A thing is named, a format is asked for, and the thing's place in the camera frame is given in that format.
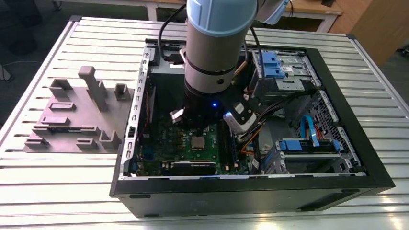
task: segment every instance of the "aluminum table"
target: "aluminum table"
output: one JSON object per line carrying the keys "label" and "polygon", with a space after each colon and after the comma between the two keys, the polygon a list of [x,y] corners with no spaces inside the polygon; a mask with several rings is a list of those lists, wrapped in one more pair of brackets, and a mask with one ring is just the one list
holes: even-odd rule
{"label": "aluminum table", "polygon": [[[263,45],[316,48],[395,183],[374,196],[322,211],[135,218],[109,197],[115,154],[25,153],[53,78],[94,66],[105,87],[135,86],[146,38],[161,22],[71,17],[0,131],[0,227],[73,229],[396,229],[409,226],[409,109],[359,43],[342,34],[256,29]],[[170,23],[163,39],[185,40]],[[248,44],[252,37],[246,36]]]}

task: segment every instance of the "black cable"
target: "black cable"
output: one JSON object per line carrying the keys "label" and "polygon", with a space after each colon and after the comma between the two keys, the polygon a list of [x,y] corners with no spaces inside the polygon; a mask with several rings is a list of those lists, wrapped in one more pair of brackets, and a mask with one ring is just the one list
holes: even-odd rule
{"label": "black cable", "polygon": [[165,23],[161,25],[161,28],[159,28],[159,31],[158,31],[157,48],[158,48],[159,56],[161,56],[161,58],[162,58],[165,61],[170,61],[170,60],[169,60],[169,57],[165,56],[163,50],[161,49],[161,34],[163,33],[163,29],[165,29],[166,25],[169,24],[170,20],[171,20],[173,17],[182,11],[182,9],[185,8],[185,6],[186,6],[186,4],[183,4],[183,5],[177,9],[177,11],[174,11],[174,13],[171,14],[171,16],[167,18],[167,20],[165,21]]}
{"label": "black cable", "polygon": [[260,153],[259,153],[259,146],[258,146],[258,134],[254,136],[252,140],[252,152],[254,152],[254,159],[258,162],[258,168],[255,168],[254,170],[254,174],[259,174],[260,171]]}
{"label": "black cable", "polygon": [[243,39],[243,61],[248,62],[247,43],[244,42],[244,39]]}
{"label": "black cable", "polygon": [[288,4],[290,4],[290,10],[288,10],[288,17],[291,18],[292,17],[292,14],[294,14],[294,6],[292,6],[292,2],[291,0],[288,0]]}
{"label": "black cable", "polygon": [[263,60],[262,60],[262,53],[260,53],[260,46],[259,46],[259,42],[258,42],[258,38],[256,38],[256,34],[254,31],[254,28],[250,26],[250,31],[254,37],[254,41],[255,41],[255,46],[256,46],[256,50],[258,50],[258,57],[259,57],[259,69],[260,69],[260,79],[262,79],[262,84],[264,83],[264,75],[263,75]]}

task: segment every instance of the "robotic arm link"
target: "robotic arm link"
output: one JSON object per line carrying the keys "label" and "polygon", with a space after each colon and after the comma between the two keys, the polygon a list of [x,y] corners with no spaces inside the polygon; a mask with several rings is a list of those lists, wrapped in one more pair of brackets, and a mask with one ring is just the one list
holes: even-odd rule
{"label": "robotic arm link", "polygon": [[195,129],[223,119],[236,134],[255,121],[247,101],[231,85],[236,59],[254,19],[274,24],[288,0],[187,0],[183,107],[173,124]]}

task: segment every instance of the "floor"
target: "floor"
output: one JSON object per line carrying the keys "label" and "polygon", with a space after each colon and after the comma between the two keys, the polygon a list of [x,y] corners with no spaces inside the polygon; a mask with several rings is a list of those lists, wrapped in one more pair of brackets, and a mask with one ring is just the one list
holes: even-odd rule
{"label": "floor", "polygon": [[[22,60],[41,62],[53,46],[70,15],[135,20],[147,19],[143,7],[62,2],[62,10],[54,11],[50,1],[37,0],[35,4],[43,21],[39,25],[30,28],[37,41],[37,50],[27,55],[15,56],[0,45],[0,63],[2,64]],[[2,2],[0,2],[0,11],[3,10],[3,7]],[[158,20],[163,21],[170,16],[171,12],[171,9],[159,9],[157,14]],[[182,22],[183,18],[185,15],[181,15],[175,21]],[[38,63],[34,62],[15,63],[6,66],[13,80],[7,83],[0,81],[0,127],[11,112],[31,77],[35,74],[38,66]],[[380,66],[380,70],[403,100],[409,103],[409,91],[406,90],[409,88],[409,80],[406,80],[409,77],[409,58],[403,58],[395,53],[388,61]]]}

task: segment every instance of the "wire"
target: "wire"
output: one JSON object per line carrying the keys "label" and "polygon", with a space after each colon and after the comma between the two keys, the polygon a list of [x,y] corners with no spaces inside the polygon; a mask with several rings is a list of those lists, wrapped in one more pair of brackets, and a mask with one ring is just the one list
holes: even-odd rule
{"label": "wire", "polygon": [[248,54],[247,54],[247,43],[244,41],[244,38],[243,38],[243,61],[244,62],[248,62]]}
{"label": "wire", "polygon": [[256,132],[254,132],[254,134],[251,135],[250,139],[247,140],[247,142],[244,143],[244,145],[240,148],[240,153],[246,152],[243,149],[244,147],[248,145],[250,141],[254,139],[254,137],[256,136],[256,134],[259,133],[260,128],[256,130]]}
{"label": "wire", "polygon": [[13,65],[13,64],[17,64],[17,63],[38,63],[38,64],[42,64],[42,62],[39,62],[39,61],[14,61],[14,62],[6,63],[3,65],[0,63],[0,66],[1,66],[1,77],[2,77],[2,79],[0,79],[0,81],[2,81],[5,83],[10,83],[13,81],[14,78],[13,78],[11,74],[10,74],[9,79],[5,79],[3,66],[9,66],[9,65]]}
{"label": "wire", "polygon": [[158,53],[161,58],[165,61],[169,61],[169,57],[165,56],[163,54],[163,50],[161,48],[161,34],[163,33],[163,29],[166,27],[166,25],[169,24],[170,20],[173,19],[173,17],[182,11],[182,9],[186,7],[186,4],[182,4],[182,6],[177,9],[177,11],[174,11],[174,13],[170,15],[170,17],[167,18],[167,20],[165,21],[165,23],[161,25],[159,31],[158,31],[158,37],[157,37],[157,48],[158,48]]}
{"label": "wire", "polygon": [[291,0],[288,0],[288,4],[290,4],[288,17],[291,18],[294,14],[294,6]]}
{"label": "wire", "polygon": [[248,63],[247,43],[244,42],[244,39],[243,39],[243,54],[244,54],[243,61],[234,71],[232,79],[238,76],[238,74],[240,73],[240,71],[243,70],[243,68],[247,66]]}
{"label": "wire", "polygon": [[258,41],[258,38],[256,38],[254,28],[251,26],[250,26],[250,31],[251,31],[251,34],[252,34],[252,37],[254,37],[255,46],[256,46],[256,50],[258,50],[260,79],[262,79],[262,84],[263,84],[264,83],[264,75],[263,75],[263,60],[262,60],[260,46],[259,46],[259,41]]}

